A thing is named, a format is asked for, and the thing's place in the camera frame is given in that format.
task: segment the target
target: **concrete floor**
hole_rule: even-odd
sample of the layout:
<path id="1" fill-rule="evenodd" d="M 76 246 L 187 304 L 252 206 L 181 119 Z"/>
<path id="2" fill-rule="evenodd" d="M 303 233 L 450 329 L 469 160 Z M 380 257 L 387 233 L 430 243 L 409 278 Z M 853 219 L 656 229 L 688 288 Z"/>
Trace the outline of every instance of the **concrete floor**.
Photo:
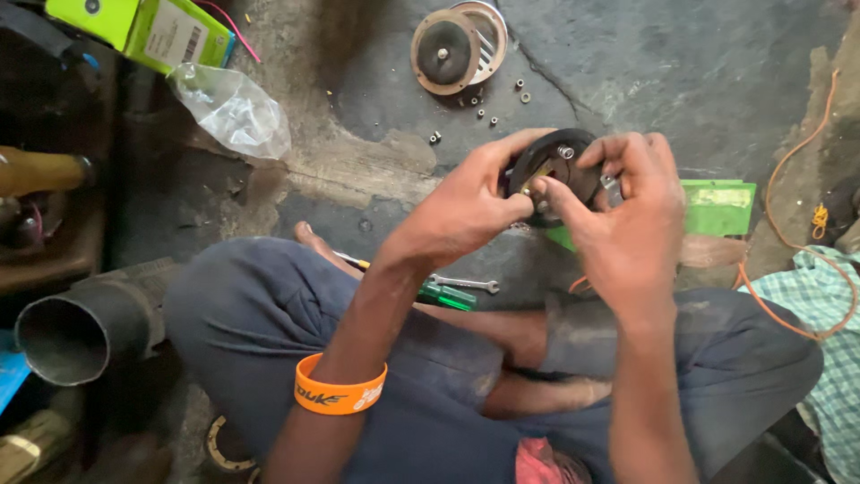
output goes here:
<path id="1" fill-rule="evenodd" d="M 309 220 L 336 249 L 370 259 L 470 149 L 523 127 L 661 131 L 682 177 L 742 178 L 761 193 L 781 153 L 822 116 L 834 66 L 843 75 L 833 122 L 775 186 L 776 216 L 793 240 L 806 238 L 822 194 L 857 171 L 860 16 L 839 2 L 501 0 L 513 38 L 504 64 L 483 85 L 480 106 L 501 119 L 493 129 L 475 109 L 429 95 L 410 73 L 415 26 L 449 3 L 224 6 L 234 19 L 250 16 L 240 28 L 264 62 L 237 45 L 229 67 L 284 106 L 292 151 L 281 160 L 228 152 L 160 81 L 152 92 L 135 90 L 148 76 L 131 70 L 118 148 L 125 163 L 116 195 L 123 202 L 111 224 L 109 266 L 166 255 L 188 260 L 229 237 L 290 237 L 298 220 Z M 517 78 L 532 94 L 528 105 L 513 92 Z M 444 138 L 430 147 L 434 130 Z M 751 276 L 781 270 L 790 255 L 758 224 Z M 508 230 L 444 274 L 498 280 L 501 293 L 481 296 L 482 307 L 522 308 L 541 304 L 545 290 L 565 289 L 578 271 L 569 252 L 538 233 Z M 684 287 L 734 279 L 732 270 L 685 275 Z M 170 423 L 162 434 L 177 459 L 171 481 L 205 481 L 201 438 L 213 411 L 206 396 L 179 378 L 163 405 L 162 421 Z"/>

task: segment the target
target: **blue checkered cloth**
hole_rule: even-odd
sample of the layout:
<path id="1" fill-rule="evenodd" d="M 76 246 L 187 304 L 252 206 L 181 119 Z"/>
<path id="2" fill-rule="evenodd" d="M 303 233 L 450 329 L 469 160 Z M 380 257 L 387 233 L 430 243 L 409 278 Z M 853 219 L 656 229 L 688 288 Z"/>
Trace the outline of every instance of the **blue checkered cloth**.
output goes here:
<path id="1" fill-rule="evenodd" d="M 824 254 L 860 287 L 851 262 L 860 253 L 845 255 L 830 247 L 809 249 Z M 801 251 L 794 270 L 777 272 L 752 282 L 761 297 L 793 311 L 815 331 L 823 332 L 844 318 L 851 305 L 851 289 L 829 264 Z M 746 287 L 741 291 L 748 292 Z M 839 484 L 860 483 L 860 311 L 845 328 L 826 339 L 824 372 L 809 396 L 798 406 L 807 424 L 821 437 L 827 470 Z"/>

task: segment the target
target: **hand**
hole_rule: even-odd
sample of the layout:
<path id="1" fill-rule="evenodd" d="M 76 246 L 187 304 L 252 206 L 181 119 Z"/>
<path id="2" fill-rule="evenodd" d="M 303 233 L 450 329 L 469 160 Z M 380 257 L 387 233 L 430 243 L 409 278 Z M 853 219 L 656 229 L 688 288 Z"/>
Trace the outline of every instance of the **hand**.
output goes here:
<path id="1" fill-rule="evenodd" d="M 595 140 L 577 161 L 604 162 L 618 177 L 624 203 L 598 214 L 555 179 L 532 187 L 544 194 L 570 231 L 588 281 L 620 320 L 672 306 L 675 265 L 684 236 L 685 194 L 662 134 L 625 133 Z"/>
<path id="2" fill-rule="evenodd" d="M 525 129 L 472 150 L 386 239 L 377 257 L 411 259 L 430 270 L 444 267 L 531 215 L 529 197 L 499 197 L 499 173 L 512 156 L 553 131 Z"/>

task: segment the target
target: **screwdriver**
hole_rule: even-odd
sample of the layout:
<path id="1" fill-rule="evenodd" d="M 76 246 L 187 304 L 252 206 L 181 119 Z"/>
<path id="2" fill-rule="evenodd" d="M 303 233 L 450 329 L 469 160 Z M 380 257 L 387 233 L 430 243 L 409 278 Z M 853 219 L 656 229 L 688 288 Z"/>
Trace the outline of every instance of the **screwdriver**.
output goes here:
<path id="1" fill-rule="evenodd" d="M 343 252 L 335 252 L 335 255 L 362 270 L 367 270 L 371 266 L 371 263 L 350 257 Z M 478 298 L 474 295 L 447 286 L 440 286 L 429 279 L 421 285 L 415 301 L 433 306 L 450 307 L 460 311 L 473 311 L 478 306 Z"/>

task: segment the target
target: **cardboard box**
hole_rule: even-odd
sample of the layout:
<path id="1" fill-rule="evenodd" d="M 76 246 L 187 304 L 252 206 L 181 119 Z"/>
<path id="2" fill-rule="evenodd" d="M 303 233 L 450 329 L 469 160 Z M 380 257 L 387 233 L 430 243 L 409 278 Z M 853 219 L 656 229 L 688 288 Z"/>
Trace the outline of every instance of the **cardboard box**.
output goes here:
<path id="1" fill-rule="evenodd" d="M 191 0 L 48 0 L 45 10 L 164 74 L 182 62 L 224 67 L 236 41 Z"/>

